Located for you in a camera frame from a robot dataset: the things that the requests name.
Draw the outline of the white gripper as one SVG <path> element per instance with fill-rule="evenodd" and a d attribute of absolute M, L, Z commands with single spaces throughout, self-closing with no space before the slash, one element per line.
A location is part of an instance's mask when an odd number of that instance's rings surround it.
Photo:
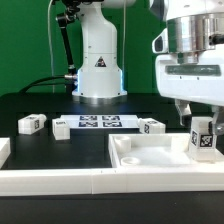
<path fill-rule="evenodd" d="M 157 89 L 161 96 L 176 99 L 180 124 L 188 126 L 191 122 L 189 101 L 216 105 L 212 107 L 212 132 L 224 135 L 224 44 L 200 52 L 197 64 L 181 65 L 177 55 L 168 52 L 168 30 L 164 29 L 154 39 L 152 49 L 158 53 Z"/>

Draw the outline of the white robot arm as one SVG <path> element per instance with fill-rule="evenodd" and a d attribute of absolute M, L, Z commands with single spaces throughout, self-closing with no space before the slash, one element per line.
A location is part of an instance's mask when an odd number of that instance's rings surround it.
<path fill-rule="evenodd" d="M 124 96 L 117 66 L 117 30 L 103 8 L 136 0 L 56 0 L 66 7 L 56 20 L 61 28 L 69 77 L 78 82 L 76 97 L 92 102 Z M 166 23 L 153 40 L 159 93 L 173 98 L 185 124 L 192 102 L 212 106 L 209 131 L 224 134 L 224 0 L 148 0 L 149 10 Z"/>

